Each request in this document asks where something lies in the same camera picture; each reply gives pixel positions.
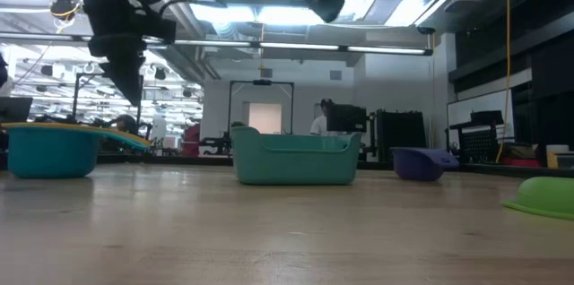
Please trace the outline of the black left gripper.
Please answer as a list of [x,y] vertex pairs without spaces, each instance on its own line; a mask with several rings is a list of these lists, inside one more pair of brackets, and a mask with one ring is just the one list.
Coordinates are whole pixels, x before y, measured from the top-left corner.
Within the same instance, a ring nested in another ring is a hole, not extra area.
[[100,67],[124,97],[138,106],[142,97],[140,68],[146,49],[145,37],[171,43],[177,24],[152,9],[162,0],[83,0],[92,38],[88,43],[93,56],[109,57]]

